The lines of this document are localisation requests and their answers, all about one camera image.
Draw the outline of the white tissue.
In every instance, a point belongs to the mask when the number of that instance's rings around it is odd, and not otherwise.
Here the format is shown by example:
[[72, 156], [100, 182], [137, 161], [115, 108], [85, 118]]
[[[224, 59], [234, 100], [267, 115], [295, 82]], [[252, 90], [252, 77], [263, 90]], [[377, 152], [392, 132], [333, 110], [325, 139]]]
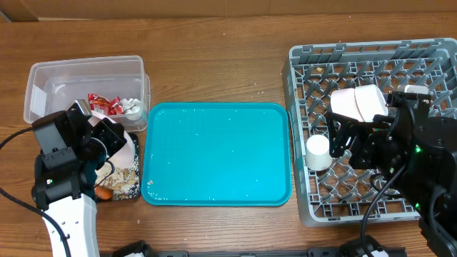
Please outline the white tissue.
[[139, 99], [122, 99], [121, 105], [122, 114], [136, 114], [141, 109], [141, 101]]

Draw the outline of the white paper cup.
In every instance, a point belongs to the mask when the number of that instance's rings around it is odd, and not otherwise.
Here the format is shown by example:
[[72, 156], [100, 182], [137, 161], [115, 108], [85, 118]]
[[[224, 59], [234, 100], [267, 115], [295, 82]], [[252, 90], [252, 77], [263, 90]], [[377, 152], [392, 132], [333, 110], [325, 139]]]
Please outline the white paper cup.
[[323, 171], [332, 164], [329, 146], [329, 140], [323, 135], [313, 135], [306, 141], [305, 160], [309, 169]]

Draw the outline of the white plate with food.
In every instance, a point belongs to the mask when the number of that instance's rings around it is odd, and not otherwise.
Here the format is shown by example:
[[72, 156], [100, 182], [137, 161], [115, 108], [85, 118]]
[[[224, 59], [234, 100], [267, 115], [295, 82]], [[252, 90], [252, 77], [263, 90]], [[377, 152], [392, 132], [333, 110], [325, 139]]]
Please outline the white plate with food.
[[[104, 118], [107, 118], [111, 123], [120, 125], [123, 127], [121, 124], [115, 122], [115, 120], [109, 118], [108, 116], [105, 116], [104, 114], [101, 114], [97, 111], [92, 111], [92, 117], [89, 119], [89, 123], [92, 126], [97, 125], [98, 122], [102, 121]], [[125, 131], [123, 131], [123, 136], [126, 139], [126, 144], [115, 154], [110, 155], [110, 161], [114, 164], [116, 168], [120, 169], [125, 169], [129, 168], [133, 163], [134, 163], [134, 157], [135, 157], [135, 148], [134, 148], [134, 143], [130, 137]]]

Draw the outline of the red snack wrapper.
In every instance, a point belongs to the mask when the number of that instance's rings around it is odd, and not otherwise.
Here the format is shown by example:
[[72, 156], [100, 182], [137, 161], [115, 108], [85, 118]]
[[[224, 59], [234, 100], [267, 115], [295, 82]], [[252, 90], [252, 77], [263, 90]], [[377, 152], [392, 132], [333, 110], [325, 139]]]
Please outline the red snack wrapper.
[[124, 112], [124, 108], [119, 97], [108, 100], [98, 94], [88, 94], [88, 101], [92, 111], [105, 116], [121, 115]]

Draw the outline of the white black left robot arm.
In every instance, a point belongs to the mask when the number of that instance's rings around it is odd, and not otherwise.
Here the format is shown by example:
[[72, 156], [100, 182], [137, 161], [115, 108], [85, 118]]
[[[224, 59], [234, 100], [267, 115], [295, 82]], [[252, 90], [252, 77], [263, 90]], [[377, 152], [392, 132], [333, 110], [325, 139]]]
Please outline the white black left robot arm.
[[91, 108], [76, 100], [32, 123], [41, 148], [32, 198], [43, 212], [54, 256], [99, 256], [96, 239], [96, 170], [126, 144], [121, 124], [90, 123]]

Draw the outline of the white bowl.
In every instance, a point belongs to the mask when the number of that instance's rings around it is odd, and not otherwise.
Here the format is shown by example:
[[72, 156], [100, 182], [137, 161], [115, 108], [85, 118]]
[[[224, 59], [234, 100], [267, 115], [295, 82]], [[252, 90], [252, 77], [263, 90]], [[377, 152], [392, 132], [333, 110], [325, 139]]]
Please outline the white bowl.
[[363, 117], [356, 103], [355, 89], [349, 88], [333, 91], [330, 104], [333, 113], [363, 122]]
[[377, 85], [356, 87], [355, 99], [359, 113], [365, 122], [372, 122], [375, 115], [388, 115], [386, 100]]

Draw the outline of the orange carrot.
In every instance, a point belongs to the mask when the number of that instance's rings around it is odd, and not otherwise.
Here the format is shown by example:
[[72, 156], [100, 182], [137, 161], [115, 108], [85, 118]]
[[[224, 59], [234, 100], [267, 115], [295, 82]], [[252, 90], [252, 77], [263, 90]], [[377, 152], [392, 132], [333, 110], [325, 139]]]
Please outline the orange carrot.
[[101, 201], [110, 201], [113, 198], [113, 191], [110, 188], [97, 186], [94, 189], [95, 195]]

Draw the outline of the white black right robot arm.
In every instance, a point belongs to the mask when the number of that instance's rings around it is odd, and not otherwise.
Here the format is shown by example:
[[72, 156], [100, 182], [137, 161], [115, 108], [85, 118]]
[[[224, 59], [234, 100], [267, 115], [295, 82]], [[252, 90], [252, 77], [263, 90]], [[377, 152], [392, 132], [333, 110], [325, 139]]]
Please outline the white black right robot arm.
[[386, 180], [361, 221], [360, 236], [341, 245], [339, 256], [404, 256], [366, 232], [368, 217], [389, 189], [398, 191], [420, 215], [418, 225], [437, 256], [456, 255], [456, 120], [429, 116], [431, 96], [391, 92], [394, 117], [376, 115], [371, 123], [329, 111], [330, 155], [351, 152], [355, 169], [376, 169]]

